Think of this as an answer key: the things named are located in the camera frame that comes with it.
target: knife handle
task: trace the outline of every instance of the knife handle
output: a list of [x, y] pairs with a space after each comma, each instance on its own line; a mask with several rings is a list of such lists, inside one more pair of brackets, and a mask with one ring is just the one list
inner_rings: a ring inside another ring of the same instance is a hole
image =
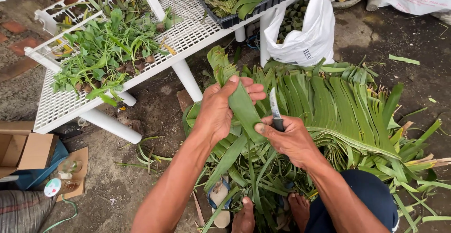
[[285, 128], [283, 127], [283, 119], [272, 119], [274, 123], [274, 128], [279, 132], [285, 132]]

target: green strap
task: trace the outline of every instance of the green strap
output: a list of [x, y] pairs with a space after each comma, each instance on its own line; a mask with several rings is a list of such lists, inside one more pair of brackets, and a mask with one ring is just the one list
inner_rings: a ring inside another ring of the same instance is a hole
[[64, 199], [64, 194], [62, 194], [61, 195], [61, 198], [63, 198], [63, 201], [65, 202], [65, 203], [70, 203], [70, 204], [72, 204], [72, 206], [74, 206], [74, 209], [75, 209], [75, 214], [74, 215], [72, 215], [72, 217], [71, 218], [68, 218], [68, 219], [64, 219], [64, 220], [61, 220], [61, 221], [59, 221], [59, 222], [57, 222], [57, 223], [55, 223], [55, 224], [53, 224], [52, 226], [50, 226], [50, 227], [48, 227], [46, 230], [44, 230], [44, 232], [43, 233], [46, 233], [48, 230], [50, 230], [50, 229], [52, 229], [53, 227], [55, 227], [56, 225], [58, 225], [58, 224], [61, 224], [61, 223], [63, 223], [63, 222], [65, 222], [65, 221], [68, 221], [68, 220], [70, 220], [70, 219], [72, 219], [72, 218], [74, 218], [74, 217], [76, 217], [77, 216], [77, 214], [78, 214], [78, 210], [77, 210], [77, 206], [75, 205], [75, 203], [74, 202], [72, 202], [72, 201], [67, 201], [67, 200], [65, 200]]

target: foot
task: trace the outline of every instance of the foot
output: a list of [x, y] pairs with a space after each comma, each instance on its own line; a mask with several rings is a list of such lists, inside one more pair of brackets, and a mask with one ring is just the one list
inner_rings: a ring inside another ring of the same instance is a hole
[[288, 197], [288, 202], [290, 203], [293, 219], [299, 227], [299, 232], [304, 233], [310, 218], [310, 202], [298, 193], [291, 193]]
[[253, 204], [249, 197], [244, 197], [243, 208], [233, 218], [232, 233], [252, 233], [254, 227]]

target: forearm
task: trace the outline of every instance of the forearm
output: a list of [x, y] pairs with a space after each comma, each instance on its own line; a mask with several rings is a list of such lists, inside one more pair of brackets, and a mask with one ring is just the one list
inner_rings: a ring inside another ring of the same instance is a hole
[[305, 168], [338, 233], [388, 232], [322, 155]]
[[132, 232], [173, 232], [211, 151], [211, 142], [193, 132], [138, 209]]

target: knife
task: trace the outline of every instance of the knife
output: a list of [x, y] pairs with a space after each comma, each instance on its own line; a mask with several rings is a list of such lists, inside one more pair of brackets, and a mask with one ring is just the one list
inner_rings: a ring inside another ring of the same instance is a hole
[[285, 128], [283, 127], [283, 119], [280, 117], [279, 107], [277, 106], [275, 88], [272, 88], [271, 92], [269, 92], [269, 104], [271, 105], [274, 128], [279, 132], [285, 132]]

